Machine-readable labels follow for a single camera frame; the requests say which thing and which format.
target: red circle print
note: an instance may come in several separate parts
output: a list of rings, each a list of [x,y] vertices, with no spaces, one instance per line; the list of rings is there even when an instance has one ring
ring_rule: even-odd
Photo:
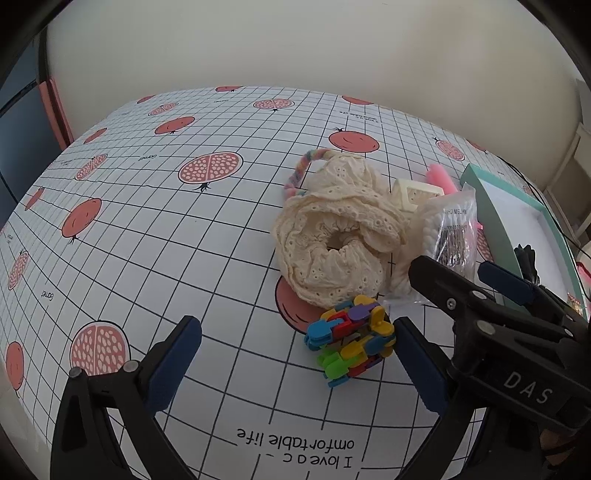
[[[478,252],[481,254],[482,258],[488,260],[489,262],[494,262],[492,258],[491,248],[488,246],[488,241],[486,241],[486,237],[480,229],[476,233],[476,245],[478,247]]]
[[[174,133],[180,128],[191,125],[194,121],[195,117],[193,116],[181,116],[179,118],[175,118],[174,120],[169,120],[168,122],[163,123],[156,130],[154,130],[154,133],[156,135]]]
[[[6,350],[6,373],[14,390],[21,388],[25,379],[25,357],[18,342],[11,343]]]
[[[29,261],[29,252],[26,250],[21,251],[17,259],[14,261],[10,273],[8,274],[8,290],[12,290],[18,285],[22,274],[25,273],[27,262]]]
[[[185,183],[201,184],[207,190],[209,183],[225,179],[242,167],[242,157],[235,152],[215,152],[194,158],[181,167],[178,179]]]
[[[470,140],[466,140],[471,146],[473,146],[475,149],[480,150],[481,152],[485,152],[486,153],[486,148],[482,148],[479,144],[471,142]]]
[[[144,103],[147,102],[148,100],[150,100],[154,95],[148,95],[147,97],[142,97],[141,99],[138,100],[138,103]]]
[[[349,97],[346,95],[342,96],[343,100],[347,100],[349,103],[352,103],[354,105],[373,105],[372,102],[366,102],[365,100],[359,100],[358,98],[355,97]]]
[[[259,100],[258,102],[253,103],[252,106],[261,110],[279,110],[279,108],[288,108],[294,105],[295,103],[291,100],[274,98],[271,100]]]
[[[92,322],[84,325],[70,347],[70,365],[86,374],[102,375],[119,370],[129,360],[129,342],[116,324]]]
[[[445,155],[447,155],[452,160],[462,161],[466,158],[459,148],[447,140],[438,140],[436,138],[435,144],[439,150],[445,153]]]
[[[239,88],[242,88],[242,85],[240,85],[240,86],[217,87],[216,88],[216,92],[233,92],[234,90],[238,90]]]
[[[349,130],[338,131],[329,137],[330,143],[336,148],[352,153],[370,153],[379,148],[376,139],[369,135]]]
[[[43,187],[39,188],[39,190],[37,190],[33,196],[29,199],[29,201],[27,202],[27,204],[25,205],[25,210],[28,210],[29,208],[31,208],[33,205],[36,204],[37,200],[39,200],[41,198],[41,195],[43,195],[43,192],[45,191],[45,189]]]
[[[72,241],[88,227],[100,212],[101,199],[90,199],[74,208],[61,226],[61,234]]]
[[[324,309],[310,305],[299,298],[283,277],[275,287],[275,303],[287,324],[301,333],[306,333],[308,325],[318,320],[325,312]]]
[[[168,112],[169,110],[172,110],[177,105],[178,105],[178,102],[164,103],[164,104],[156,107],[152,111],[150,111],[150,113],[148,113],[148,116],[154,116],[154,115],[159,115],[159,114],[164,113],[164,112]]]
[[[86,140],[84,140],[84,145],[86,145],[87,143],[92,142],[93,140],[96,140],[97,138],[99,138],[106,131],[107,131],[107,127],[104,127],[104,128],[101,128],[101,129],[97,130],[91,136],[89,136]]]

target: lace scrunchie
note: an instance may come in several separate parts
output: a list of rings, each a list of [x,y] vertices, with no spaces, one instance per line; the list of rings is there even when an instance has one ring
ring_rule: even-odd
[[[306,168],[320,158],[326,164],[300,194]],[[359,294],[376,296],[389,278],[390,254],[405,243],[404,217],[382,175],[358,155],[315,150],[302,157],[285,192],[271,234],[296,295],[327,309]]]

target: cotton swab package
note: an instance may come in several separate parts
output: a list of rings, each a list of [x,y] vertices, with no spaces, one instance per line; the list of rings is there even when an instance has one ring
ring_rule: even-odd
[[[472,188],[432,198],[410,221],[391,280],[391,299],[421,301],[408,280],[408,268],[420,255],[434,258],[463,277],[473,278],[476,262],[476,197]]]

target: black cable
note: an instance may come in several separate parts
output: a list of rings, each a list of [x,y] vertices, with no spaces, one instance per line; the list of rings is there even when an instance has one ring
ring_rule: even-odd
[[[33,90],[37,86],[37,79],[32,80],[23,88],[21,88],[17,93],[15,93],[12,98],[6,102],[6,104],[0,108],[0,117],[4,115],[10,107],[12,107],[15,103],[17,103],[21,98],[23,98],[26,94],[28,94],[31,90]]]
[[[18,200],[17,198],[14,196],[12,190],[10,189],[10,187],[8,186],[8,183],[6,182],[6,179],[4,178],[4,175],[2,175],[2,172],[0,171],[0,181],[4,184],[4,186],[6,187],[8,193],[10,194],[10,196],[12,197],[12,199],[14,200],[14,203],[16,205],[18,205]]]
[[[548,210],[550,210],[550,207],[546,204],[546,201],[542,198],[538,196],[538,192],[537,192],[537,187],[535,187],[527,178],[525,175],[523,175],[521,173],[521,170],[519,170],[516,166],[514,166],[512,163],[507,162],[504,158],[499,157],[509,168],[511,168],[511,170],[513,170],[515,173],[517,173],[517,175],[521,178],[521,180],[523,180],[524,182],[527,183],[528,187],[531,189],[531,192],[534,194],[535,199],[540,202],[542,205],[544,205],[546,208],[548,208]],[[591,260],[591,255],[589,255],[585,250],[583,250],[581,247],[578,246],[577,242],[575,242],[574,240],[571,239],[571,237],[569,237],[568,235],[566,235],[566,233],[563,232],[562,228],[560,227],[560,225],[558,224],[558,221],[556,220],[556,218],[554,218],[554,215],[552,213],[550,213],[550,216],[552,217],[552,221],[554,222],[554,224],[556,225],[556,228],[558,229],[558,231],[560,232],[560,234],[563,236],[563,238],[565,240],[568,240],[571,244],[573,244],[573,246],[579,250],[583,255],[585,255],[588,259]],[[581,280],[581,276],[579,275],[579,271],[576,268],[575,265],[575,269],[574,271],[577,274],[577,277],[579,279],[579,282],[581,283],[582,287],[583,287],[583,295],[585,295],[585,297],[587,298],[587,300],[589,302],[591,302],[591,298],[587,295],[587,292],[585,292],[585,287],[584,287],[584,283],[583,280]]]

